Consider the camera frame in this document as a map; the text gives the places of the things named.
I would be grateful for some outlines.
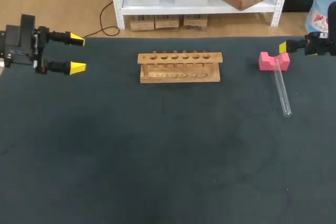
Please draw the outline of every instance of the test tube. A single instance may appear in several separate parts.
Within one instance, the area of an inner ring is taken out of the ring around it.
[[[275,80],[276,80],[276,83],[277,83],[277,89],[278,89],[278,94],[279,94],[279,97],[280,97],[280,103],[281,103],[281,107],[282,107],[282,111],[284,113],[284,116],[288,118],[292,115],[292,111],[290,109],[289,100],[288,100],[288,96],[287,96],[287,92],[286,92],[286,87],[285,87],[285,83],[283,82],[283,77],[282,77],[282,73],[281,73],[281,69],[280,69],[280,63],[279,63],[278,59],[275,60],[275,66],[276,66],[276,70],[274,70],[274,76],[275,76]]]

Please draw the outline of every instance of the tan floor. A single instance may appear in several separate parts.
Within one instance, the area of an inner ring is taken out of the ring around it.
[[[112,0],[0,0],[0,29],[6,24],[18,24],[20,14],[37,16],[37,25],[57,31],[72,31],[84,36],[99,30],[99,14]],[[118,37],[232,37],[232,36],[290,36],[303,35],[305,13],[283,14],[279,27],[270,27],[263,15],[225,14],[213,15],[207,31],[179,31],[157,33],[155,31],[131,32],[122,30]],[[113,5],[103,14],[103,25],[115,25]]]

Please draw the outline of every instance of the pink foam block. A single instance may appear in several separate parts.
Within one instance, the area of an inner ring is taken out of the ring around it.
[[[261,52],[259,57],[259,69],[263,71],[276,70],[276,59],[279,61],[281,71],[287,71],[290,64],[288,53],[272,57],[268,55],[268,52]]]

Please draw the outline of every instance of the wooden test tube rack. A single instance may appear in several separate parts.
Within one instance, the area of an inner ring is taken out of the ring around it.
[[[219,82],[221,52],[139,54],[141,83]]]

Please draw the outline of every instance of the power cord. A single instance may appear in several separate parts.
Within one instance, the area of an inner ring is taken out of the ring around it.
[[[107,5],[101,10],[101,12],[100,12],[100,15],[99,15],[99,23],[100,23],[100,28],[101,28],[101,29],[100,29],[99,31],[95,31],[95,32],[92,33],[92,34],[85,35],[84,38],[89,37],[89,36],[92,36],[92,35],[95,35],[95,34],[97,34],[97,33],[100,33],[101,31],[102,31],[105,35],[107,35],[107,36],[109,36],[109,37],[114,37],[114,36],[116,36],[116,35],[118,35],[118,34],[120,33],[120,29],[119,29],[117,26],[108,26],[108,27],[103,28],[103,24],[102,24],[102,21],[101,21],[101,16],[102,16],[104,10],[105,10],[107,7],[109,7],[111,4],[113,4],[113,1],[112,1],[111,3],[109,3],[109,4],[107,4]],[[117,31],[115,34],[108,34],[107,32],[105,32],[105,30],[106,30],[106,29],[109,29],[109,28],[115,28],[115,29],[117,29],[118,31]]]

